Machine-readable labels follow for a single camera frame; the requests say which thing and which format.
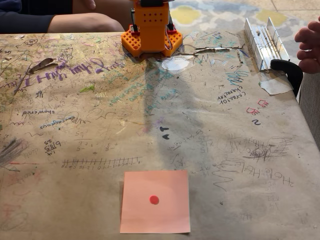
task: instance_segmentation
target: tiled floor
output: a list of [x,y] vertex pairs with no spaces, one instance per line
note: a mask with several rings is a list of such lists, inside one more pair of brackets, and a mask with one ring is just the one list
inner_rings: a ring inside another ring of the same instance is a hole
[[295,16],[307,22],[316,21],[320,16],[320,0],[227,0],[246,3],[262,9]]

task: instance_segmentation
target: dark shorts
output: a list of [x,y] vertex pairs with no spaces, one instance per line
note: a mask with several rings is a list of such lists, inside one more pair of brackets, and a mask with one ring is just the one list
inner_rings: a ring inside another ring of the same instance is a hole
[[0,12],[0,34],[47,33],[55,15],[72,14],[72,0],[22,0],[22,10]]

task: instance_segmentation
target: green marker mark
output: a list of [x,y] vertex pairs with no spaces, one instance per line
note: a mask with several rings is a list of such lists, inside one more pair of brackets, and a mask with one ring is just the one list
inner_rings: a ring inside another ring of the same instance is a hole
[[95,89],[95,85],[92,84],[92,85],[90,85],[90,86],[86,86],[86,87],[82,88],[82,89],[80,90],[80,93],[88,92],[88,91],[90,91],[90,90],[93,91],[94,89]]

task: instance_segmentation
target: red dot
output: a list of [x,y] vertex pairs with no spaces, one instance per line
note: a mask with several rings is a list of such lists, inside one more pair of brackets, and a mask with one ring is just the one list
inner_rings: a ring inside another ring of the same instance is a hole
[[150,203],[154,205],[157,205],[159,203],[159,198],[155,195],[150,196],[149,200],[150,200]]

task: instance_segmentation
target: finger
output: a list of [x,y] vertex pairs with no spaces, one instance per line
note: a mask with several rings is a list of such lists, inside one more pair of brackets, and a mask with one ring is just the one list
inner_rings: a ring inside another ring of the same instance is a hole
[[307,27],[301,28],[298,33],[295,35],[294,40],[297,43],[302,43],[306,40],[306,35],[311,32],[311,30]]
[[318,22],[318,21],[312,21],[312,22],[310,22],[310,23],[308,24],[308,28],[309,28],[311,31],[320,33],[320,22]]
[[310,45],[310,44],[306,44],[306,43],[301,42],[300,45],[299,45],[299,48],[300,48],[301,50],[311,50],[311,49],[314,48],[314,46],[313,46],[313,45]]
[[90,10],[95,10],[96,9],[96,3],[95,0],[84,0],[85,5],[87,8]]
[[298,51],[298,53],[296,54],[296,57],[299,60],[317,58],[316,53],[314,51]]
[[307,27],[304,27],[295,35],[294,40],[296,42],[301,42],[312,46],[319,46],[320,32],[311,31]]
[[320,73],[320,64],[315,59],[304,59],[299,63],[299,67],[304,73],[316,74]]

